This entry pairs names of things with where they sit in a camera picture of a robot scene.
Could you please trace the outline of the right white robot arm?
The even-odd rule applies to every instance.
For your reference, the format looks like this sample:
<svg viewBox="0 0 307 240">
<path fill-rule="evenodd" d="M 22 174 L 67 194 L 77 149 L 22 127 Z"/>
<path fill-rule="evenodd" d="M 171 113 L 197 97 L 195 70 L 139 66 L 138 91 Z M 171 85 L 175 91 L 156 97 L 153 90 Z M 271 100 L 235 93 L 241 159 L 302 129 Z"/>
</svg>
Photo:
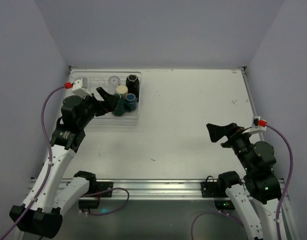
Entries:
<svg viewBox="0 0 307 240">
<path fill-rule="evenodd" d="M 285 240 L 286 229 L 282 220 L 281 207 L 286 190 L 273 172 L 276 163 L 275 150 L 265 141 L 250 142 L 250 136 L 267 130 L 268 124 L 254 117 L 251 127 L 244 128 L 236 123 L 219 126 L 206 125 L 211 142 L 230 148 L 245 170 L 240 178 L 235 171 L 218 175 L 219 190 L 233 203 L 250 240 Z"/>
</svg>

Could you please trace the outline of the clear glass cup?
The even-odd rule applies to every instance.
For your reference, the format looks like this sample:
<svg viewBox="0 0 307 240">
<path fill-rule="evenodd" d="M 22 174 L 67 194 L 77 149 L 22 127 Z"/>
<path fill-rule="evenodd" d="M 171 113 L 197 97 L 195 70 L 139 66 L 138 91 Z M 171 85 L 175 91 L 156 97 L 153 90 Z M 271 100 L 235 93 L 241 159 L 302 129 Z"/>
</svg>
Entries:
<svg viewBox="0 0 307 240">
<path fill-rule="evenodd" d="M 121 85 L 120 78 L 115 75 L 110 76 L 107 82 L 108 82 L 107 91 L 109 94 L 114 94 L 116 92 L 116 88 Z"/>
</svg>

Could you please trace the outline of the cream brown-banded cup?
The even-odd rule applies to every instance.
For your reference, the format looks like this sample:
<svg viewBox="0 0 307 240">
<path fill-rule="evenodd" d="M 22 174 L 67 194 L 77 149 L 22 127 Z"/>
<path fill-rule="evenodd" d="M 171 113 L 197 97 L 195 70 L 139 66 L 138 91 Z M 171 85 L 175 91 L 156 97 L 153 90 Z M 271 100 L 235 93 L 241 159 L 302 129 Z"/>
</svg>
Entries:
<svg viewBox="0 0 307 240">
<path fill-rule="evenodd" d="M 122 98 L 126 98 L 127 94 L 129 93 L 128 87 L 125 85 L 119 85 L 116 87 L 115 92 L 120 94 Z"/>
</svg>

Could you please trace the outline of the teal mug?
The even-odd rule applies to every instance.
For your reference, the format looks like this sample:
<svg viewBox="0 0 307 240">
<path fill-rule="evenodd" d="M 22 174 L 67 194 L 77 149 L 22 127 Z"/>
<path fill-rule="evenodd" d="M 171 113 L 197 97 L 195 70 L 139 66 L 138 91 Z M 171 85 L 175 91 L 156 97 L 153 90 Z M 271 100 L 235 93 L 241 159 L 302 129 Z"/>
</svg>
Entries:
<svg viewBox="0 0 307 240">
<path fill-rule="evenodd" d="M 125 99 L 119 93 L 114 93 L 113 95 L 119 98 L 117 106 L 115 110 L 112 112 L 114 116 L 121 117 L 125 113 L 131 111 L 130 106 L 127 104 Z"/>
</svg>

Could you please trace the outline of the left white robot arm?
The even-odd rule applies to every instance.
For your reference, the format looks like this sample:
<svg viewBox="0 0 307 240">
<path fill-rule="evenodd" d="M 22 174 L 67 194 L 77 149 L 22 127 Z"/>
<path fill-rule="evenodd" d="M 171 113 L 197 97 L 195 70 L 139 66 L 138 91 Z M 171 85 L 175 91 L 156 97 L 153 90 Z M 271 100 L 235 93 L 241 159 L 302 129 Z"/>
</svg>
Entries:
<svg viewBox="0 0 307 240">
<path fill-rule="evenodd" d="M 56 197 L 58 187 L 69 163 L 76 155 L 83 139 L 85 127 L 94 117 L 116 110 L 121 97 L 107 93 L 102 87 L 85 97 L 71 95 L 62 102 L 61 116 L 48 140 L 48 157 L 43 163 L 31 192 L 21 205 L 14 205 L 9 212 L 19 230 L 52 239 L 59 232 L 65 212 L 80 196 L 96 187 L 96 176 L 78 172 L 69 185 Z"/>
</svg>

